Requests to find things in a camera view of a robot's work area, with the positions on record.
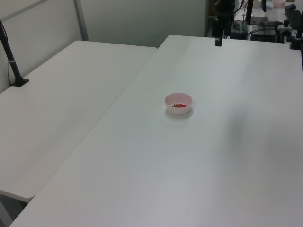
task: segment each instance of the white table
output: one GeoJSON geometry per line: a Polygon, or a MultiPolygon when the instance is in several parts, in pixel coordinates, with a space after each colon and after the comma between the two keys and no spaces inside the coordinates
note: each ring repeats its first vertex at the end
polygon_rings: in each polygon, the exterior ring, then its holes
{"type": "Polygon", "coordinates": [[[11,227],[301,227],[300,54],[169,36],[11,227]]]}
{"type": "Polygon", "coordinates": [[[0,94],[0,194],[30,201],[155,51],[77,41],[0,94]]]}

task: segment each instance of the white wall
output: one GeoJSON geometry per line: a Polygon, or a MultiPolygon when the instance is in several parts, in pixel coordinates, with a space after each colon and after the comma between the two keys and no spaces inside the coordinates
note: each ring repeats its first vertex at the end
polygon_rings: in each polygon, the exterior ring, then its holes
{"type": "Polygon", "coordinates": [[[90,41],[159,47],[204,36],[206,0],[80,0],[90,41]]]}
{"type": "MultiPolygon", "coordinates": [[[[73,41],[81,40],[73,0],[47,0],[3,25],[22,76],[73,41]]],[[[7,74],[8,60],[0,45],[0,93],[9,87],[7,74]]]]}

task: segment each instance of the black mount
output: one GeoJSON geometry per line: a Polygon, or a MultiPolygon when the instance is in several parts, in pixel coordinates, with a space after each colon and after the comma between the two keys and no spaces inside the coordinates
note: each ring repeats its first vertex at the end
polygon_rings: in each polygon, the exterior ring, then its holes
{"type": "Polygon", "coordinates": [[[17,64],[15,62],[13,53],[11,52],[11,49],[9,47],[8,38],[6,36],[6,33],[5,33],[5,30],[4,30],[4,27],[3,27],[3,24],[1,22],[1,20],[0,20],[0,39],[1,39],[1,43],[3,45],[4,51],[6,53],[6,56],[9,60],[9,64],[11,66],[11,69],[13,70],[14,75],[15,75],[15,82],[12,84],[12,86],[21,87],[24,84],[26,84],[29,80],[23,78],[20,75],[20,72],[19,72],[19,69],[18,69],[17,64]]]}

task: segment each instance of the pink bowl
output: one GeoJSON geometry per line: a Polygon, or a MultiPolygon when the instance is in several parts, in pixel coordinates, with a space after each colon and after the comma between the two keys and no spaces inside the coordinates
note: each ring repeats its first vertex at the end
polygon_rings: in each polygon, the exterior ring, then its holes
{"type": "Polygon", "coordinates": [[[193,99],[185,93],[173,93],[165,98],[167,111],[174,115],[182,115],[189,112],[193,99]],[[184,104],[186,107],[173,107],[174,104],[184,104]]]}

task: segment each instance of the red fruit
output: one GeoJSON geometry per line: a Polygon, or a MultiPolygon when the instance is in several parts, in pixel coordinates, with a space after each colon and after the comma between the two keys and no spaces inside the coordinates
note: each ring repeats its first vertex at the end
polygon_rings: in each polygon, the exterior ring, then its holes
{"type": "Polygon", "coordinates": [[[187,105],[184,104],[174,104],[173,107],[181,108],[181,107],[186,107],[187,105]]]}

